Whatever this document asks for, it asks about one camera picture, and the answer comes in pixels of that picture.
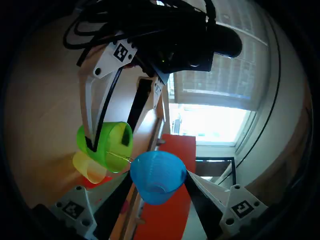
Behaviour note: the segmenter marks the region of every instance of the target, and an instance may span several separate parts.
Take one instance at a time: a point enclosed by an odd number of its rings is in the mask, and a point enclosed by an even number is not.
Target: screw hole
[[[232,225],[234,223],[234,219],[233,218],[228,218],[227,220],[226,220],[226,224],[227,225]]]
[[[94,71],[94,73],[95,73],[96,75],[99,75],[99,74],[101,73],[101,68],[97,68],[97,69]]]
[[[88,219],[82,220],[81,223],[83,226],[86,226],[86,227],[90,225],[90,221]]]

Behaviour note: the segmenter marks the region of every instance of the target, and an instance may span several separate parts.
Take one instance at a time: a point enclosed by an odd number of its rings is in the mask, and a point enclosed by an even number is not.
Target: black cable
[[[205,0],[208,14],[182,0],[162,2],[170,7],[156,5],[150,0],[88,1],[78,18],[66,30],[63,44],[68,49],[85,49],[77,63],[80,66],[90,49],[98,45],[161,32],[200,29],[208,25],[206,16],[212,18],[210,24],[215,25],[216,14],[211,1]],[[103,26],[99,30],[84,32],[79,30],[82,23],[100,23]],[[77,36],[93,38],[89,42],[70,43],[68,35],[72,29]]]

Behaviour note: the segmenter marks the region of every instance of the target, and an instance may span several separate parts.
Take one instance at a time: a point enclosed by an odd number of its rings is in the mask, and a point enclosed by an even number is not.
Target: yellow plastic cup
[[[91,183],[100,183],[107,175],[107,169],[95,162],[82,151],[76,152],[72,159],[73,166]]]
[[[96,152],[87,147],[84,136],[81,126],[77,132],[79,149],[110,172],[121,172],[129,163],[119,157],[129,158],[132,153],[132,130],[126,122],[104,122]]]

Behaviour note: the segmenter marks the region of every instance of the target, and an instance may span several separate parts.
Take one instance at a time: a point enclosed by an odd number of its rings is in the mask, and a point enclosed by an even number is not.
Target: window
[[[169,103],[171,134],[195,136],[197,145],[235,146],[250,111]]]

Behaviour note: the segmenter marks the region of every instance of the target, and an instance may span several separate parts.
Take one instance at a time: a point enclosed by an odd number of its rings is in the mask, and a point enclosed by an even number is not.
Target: black strip
[[[222,234],[219,225],[223,213],[197,186],[189,172],[184,182],[196,209],[200,222],[209,240],[216,239]]]
[[[111,87],[110,87],[110,90],[109,90],[108,95],[106,97],[106,100],[104,101],[104,105],[103,105],[103,108],[102,108],[102,111],[101,111],[101,115],[100,115],[100,118],[99,118],[99,122],[98,122],[96,138],[94,140],[94,145],[93,146],[92,146],[92,141],[86,137],[87,147],[93,152],[96,152],[97,149],[98,149],[98,142],[99,142],[99,138],[100,138],[100,133],[101,133],[101,129],[102,129],[104,116],[106,115],[106,111],[107,111],[107,108],[108,108],[108,105],[109,105],[109,102],[110,102],[110,99],[111,99],[111,95],[113,93],[114,88],[116,87],[116,83],[118,81],[118,78],[120,76],[120,73],[121,73],[122,69],[123,69],[123,67],[118,69],[118,71],[116,73],[116,76],[114,77],[113,82],[111,84]]]
[[[196,157],[196,160],[223,160],[223,161],[232,161],[234,157]]]
[[[121,208],[132,186],[130,173],[126,172],[127,176],[115,191],[107,198],[101,207],[94,214],[94,219],[97,222],[96,230],[93,235],[98,239],[109,239],[110,234],[116,224]]]
[[[152,81],[150,79],[140,79],[136,95],[134,97],[132,107],[128,116],[127,123],[134,132],[143,107],[146,104],[151,92]]]
[[[237,184],[237,177],[236,177],[236,163],[234,162],[234,158],[231,160],[231,167],[232,167],[232,184]]]
[[[278,41],[278,37],[277,37],[277,34],[276,34],[276,31],[274,30],[274,27],[272,25],[272,22],[271,22],[271,19],[269,16],[267,16],[268,19],[269,19],[269,22],[270,22],[270,25],[271,25],[271,28],[272,28],[272,31],[274,33],[274,36],[276,38],[276,43],[277,43],[277,49],[278,49],[278,58],[279,58],[279,73],[278,73],[278,83],[277,83],[277,89],[276,89],[276,94],[274,96],[274,100],[273,100],[273,103],[272,103],[272,106],[271,106],[271,110],[270,110],[270,113],[268,115],[268,118],[266,120],[266,123],[264,124],[259,136],[257,137],[256,141],[254,142],[254,144],[252,145],[252,147],[250,148],[250,150],[247,152],[247,154],[242,158],[242,160],[237,164],[237,167],[243,162],[243,160],[246,159],[246,157],[249,155],[249,153],[251,152],[251,150],[254,148],[254,146],[256,145],[256,143],[258,142],[259,138],[261,137],[264,129],[266,128],[267,126],[267,123],[269,122],[269,119],[270,119],[270,116],[272,114],[272,111],[273,111],[273,108],[274,108],[274,105],[276,104],[276,100],[277,100],[277,97],[278,97],[278,91],[279,91],[279,86],[280,86],[280,78],[281,78],[281,54],[280,54],[280,46],[279,46],[279,41]],[[230,176],[231,173],[229,173],[218,185],[220,185],[224,180],[227,179],[228,176]]]

